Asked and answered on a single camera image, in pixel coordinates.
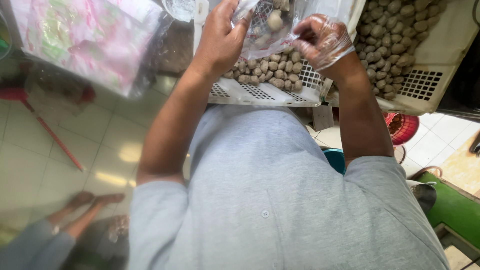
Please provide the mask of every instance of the floor tile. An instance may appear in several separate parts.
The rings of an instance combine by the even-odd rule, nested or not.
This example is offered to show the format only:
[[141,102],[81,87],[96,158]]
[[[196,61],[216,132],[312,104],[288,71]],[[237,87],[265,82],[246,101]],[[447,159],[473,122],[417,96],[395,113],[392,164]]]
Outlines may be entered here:
[[3,103],[0,104],[0,140],[3,140],[9,109],[9,105]]
[[[53,132],[58,126],[47,123]],[[48,157],[53,138],[30,112],[10,109],[4,141]]]
[[413,160],[409,159],[408,157],[402,163],[402,167],[407,174],[407,179],[410,179],[414,174],[420,171],[423,167],[415,163]]
[[[92,169],[100,144],[61,127],[57,131],[57,136],[82,165],[83,169],[89,172]],[[56,142],[53,143],[50,157],[76,167],[75,163]]]
[[343,149],[342,139],[340,138],[340,126],[336,125],[322,130],[316,139],[326,143],[331,148]]
[[455,153],[455,149],[451,146],[447,145],[441,152],[438,154],[426,167],[430,166],[437,166],[441,167],[441,164],[447,160],[453,153]]
[[18,176],[0,172],[0,201],[13,208],[32,207],[39,188],[39,183],[26,183]]
[[412,148],[427,134],[428,128],[423,124],[420,124],[417,133],[411,138],[408,142],[405,143],[405,149],[407,149],[407,153],[412,150]]
[[426,113],[426,114],[420,116],[420,123],[422,123],[428,129],[431,129],[431,128],[433,128],[433,126],[435,126],[435,124],[438,123],[438,121],[440,121],[440,119],[443,116],[444,115],[441,114],[441,113],[432,113],[432,114]]
[[93,89],[96,94],[93,102],[100,107],[113,111],[117,105],[120,95],[99,85],[93,85]]
[[27,149],[3,142],[0,151],[0,172],[23,183],[40,185],[48,158]]
[[91,172],[104,178],[106,182],[120,181],[125,186],[135,170],[135,165],[135,162],[125,161],[120,152],[101,145]]
[[89,104],[77,117],[60,122],[60,127],[96,143],[102,143],[111,117],[111,111],[96,104]]
[[178,78],[158,75],[156,76],[156,84],[153,89],[169,97],[177,83]]
[[130,213],[130,204],[132,203],[133,188],[127,187],[125,189],[125,199],[117,205],[116,211],[129,214]]
[[49,159],[42,186],[65,194],[76,194],[83,190],[87,177],[87,171]]
[[156,91],[144,93],[140,100],[121,98],[115,108],[115,113],[150,128],[167,97]]
[[453,149],[457,150],[464,144],[470,137],[477,133],[480,129],[480,124],[471,123],[466,129],[464,129],[453,141],[449,144]]
[[451,143],[468,125],[470,121],[445,115],[430,130],[444,142]]
[[147,132],[146,127],[114,114],[102,144],[127,155],[125,160],[137,162],[142,155]]
[[310,135],[312,135],[314,139],[320,134],[320,131],[313,130],[309,125],[306,125],[306,127],[308,132],[310,133]]
[[42,186],[36,197],[34,212],[50,215],[65,207],[74,195]]
[[447,146],[439,136],[432,131],[425,136],[407,153],[407,157],[422,167],[426,167]]

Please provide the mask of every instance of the feet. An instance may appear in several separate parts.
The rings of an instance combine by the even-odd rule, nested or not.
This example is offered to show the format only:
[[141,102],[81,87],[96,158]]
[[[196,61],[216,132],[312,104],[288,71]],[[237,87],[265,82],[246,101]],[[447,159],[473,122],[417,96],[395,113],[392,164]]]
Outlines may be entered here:
[[93,193],[82,191],[79,194],[75,195],[75,197],[73,197],[73,199],[68,203],[67,207],[75,211],[80,206],[83,206],[85,204],[92,202],[94,198],[95,198],[95,195],[93,195]]
[[125,194],[110,194],[110,195],[97,196],[95,199],[95,203],[105,206],[110,203],[120,203],[123,201],[124,198],[125,198]]

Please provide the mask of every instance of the gray shirt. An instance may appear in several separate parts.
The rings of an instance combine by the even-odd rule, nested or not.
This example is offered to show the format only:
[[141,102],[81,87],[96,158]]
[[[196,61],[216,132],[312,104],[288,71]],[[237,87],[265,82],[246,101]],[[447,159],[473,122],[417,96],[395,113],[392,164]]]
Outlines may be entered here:
[[394,158],[329,164],[287,108],[220,105],[191,144],[190,186],[136,188],[130,269],[448,269]]

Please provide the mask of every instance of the white plastic crate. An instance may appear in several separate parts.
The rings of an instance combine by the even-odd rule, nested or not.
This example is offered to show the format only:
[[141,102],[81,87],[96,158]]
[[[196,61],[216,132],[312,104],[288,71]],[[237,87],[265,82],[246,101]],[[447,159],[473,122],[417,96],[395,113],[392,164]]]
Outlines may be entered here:
[[[416,64],[393,101],[377,98],[385,112],[423,115],[436,111],[450,81],[468,52],[478,27],[472,19],[475,0],[452,0],[439,23],[415,51]],[[338,106],[338,94],[326,98]]]
[[[355,36],[355,28],[359,21],[365,0],[354,0],[348,32]],[[302,71],[299,74],[303,82],[302,91],[288,92],[280,90],[270,83],[259,86],[240,84],[234,79],[219,78],[210,91],[208,103],[238,105],[270,105],[285,107],[317,107],[320,106],[332,86],[333,81],[313,71],[308,61],[302,59]]]

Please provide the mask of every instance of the clear plastic bag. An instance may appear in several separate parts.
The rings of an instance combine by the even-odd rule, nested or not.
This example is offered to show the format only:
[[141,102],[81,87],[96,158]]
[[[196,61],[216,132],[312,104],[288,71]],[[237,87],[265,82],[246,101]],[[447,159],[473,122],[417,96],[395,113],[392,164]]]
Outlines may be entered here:
[[354,0],[290,0],[289,11],[283,11],[282,27],[272,32],[268,26],[268,17],[275,10],[273,0],[244,0],[235,10],[232,25],[236,25],[252,8],[255,14],[248,29],[240,60],[247,61],[269,56],[290,47],[298,37],[292,29],[306,17],[325,14],[348,24]]
[[139,73],[145,52],[151,38],[172,22],[151,0],[11,3],[25,53],[126,97],[145,90]]

